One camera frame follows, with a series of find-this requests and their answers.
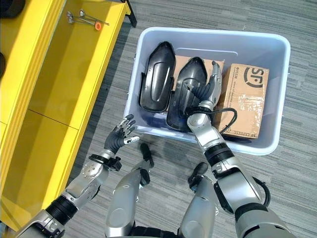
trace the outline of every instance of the black cable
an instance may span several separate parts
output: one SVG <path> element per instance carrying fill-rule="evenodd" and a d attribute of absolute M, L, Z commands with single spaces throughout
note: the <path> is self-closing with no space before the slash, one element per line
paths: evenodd
<path fill-rule="evenodd" d="M 237 120 L 238 115 L 237 115 L 237 111 L 234 108 L 223 108 L 223 109 L 219 109 L 216 111 L 210 111 L 210 109 L 205 108 L 205 107 L 193 107 L 193 108 L 190 108 L 189 110 L 186 111 L 188 116 L 191 116 L 191 115 L 197 114 L 197 113 L 207 114 L 210 116 L 210 115 L 214 115 L 217 113 L 224 113 L 224 112 L 233 112 L 234 115 L 233 115 L 231 121 L 228 123 L 228 125 L 226 125 L 224 127 L 224 129 L 222 129 L 220 131 L 220 134 L 224 133 Z"/>
<path fill-rule="evenodd" d="M 257 179 L 256 177 L 252 177 L 252 178 L 254 179 L 254 181 L 258 185 L 260 185 L 263 188 L 263 190 L 265 192 L 265 200 L 264 200 L 263 205 L 265 207 L 269 206 L 269 203 L 271 202 L 271 193 L 270 193 L 268 187 L 266 186 L 265 182 L 262 182 L 261 180 Z"/>

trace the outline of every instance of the orange tag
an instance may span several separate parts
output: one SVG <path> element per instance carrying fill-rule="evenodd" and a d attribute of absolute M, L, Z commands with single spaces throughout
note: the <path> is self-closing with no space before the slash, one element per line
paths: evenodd
<path fill-rule="evenodd" d="M 95 23 L 95 29 L 96 29 L 97 31 L 100 31 L 101 28 L 102 28 L 101 23 L 98 22 L 98 21 L 96 21 L 96 23 Z"/>

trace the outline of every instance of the yellow cabinet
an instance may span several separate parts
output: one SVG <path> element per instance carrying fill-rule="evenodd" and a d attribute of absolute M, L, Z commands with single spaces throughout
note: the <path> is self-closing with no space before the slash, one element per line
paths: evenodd
<path fill-rule="evenodd" d="M 80 9 L 109 25 L 69 24 Z M 29 0 L 1 21 L 0 220 L 12 229 L 64 190 L 126 14 L 135 23 L 128 2 Z"/>

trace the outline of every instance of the sf express logo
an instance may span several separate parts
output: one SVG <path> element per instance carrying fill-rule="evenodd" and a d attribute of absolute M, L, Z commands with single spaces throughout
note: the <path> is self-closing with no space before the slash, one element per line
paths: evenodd
<path fill-rule="evenodd" d="M 264 70 L 260 68 L 247 67 L 244 71 L 244 81 L 251 87 L 262 88 L 263 87 L 263 74 Z"/>

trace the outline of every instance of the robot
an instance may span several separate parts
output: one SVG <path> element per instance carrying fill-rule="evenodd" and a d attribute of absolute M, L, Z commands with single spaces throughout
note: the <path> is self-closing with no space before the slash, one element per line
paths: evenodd
<path fill-rule="evenodd" d="M 210 115 L 221 93 L 221 70 L 216 62 L 209 83 L 200 87 L 187 85 L 198 99 L 198 107 L 188 111 L 187 125 L 194 133 L 202 153 L 216 179 L 213 183 L 204 173 L 207 163 L 201 162 L 188 178 L 195 195 L 187 208 L 177 234 L 155 228 L 135 226 L 135 208 L 139 188 L 150 182 L 149 171 L 154 166 L 151 152 L 141 145 L 143 160 L 116 186 L 105 224 L 106 237 L 209 238 L 212 236 L 216 205 L 235 215 L 238 238 L 295 238 L 279 217 L 268 208 L 270 193 L 265 184 L 253 178 L 236 158 L 219 131 L 212 126 Z M 106 181 L 109 171 L 119 171 L 120 158 L 116 153 L 124 145 L 139 140 L 130 136 L 135 123 L 128 115 L 115 126 L 98 155 L 91 155 L 81 174 L 48 208 L 40 211 L 18 231 L 17 238 L 60 238 L 65 224 L 88 201 L 93 199 Z M 262 197 L 259 185 L 265 191 Z"/>

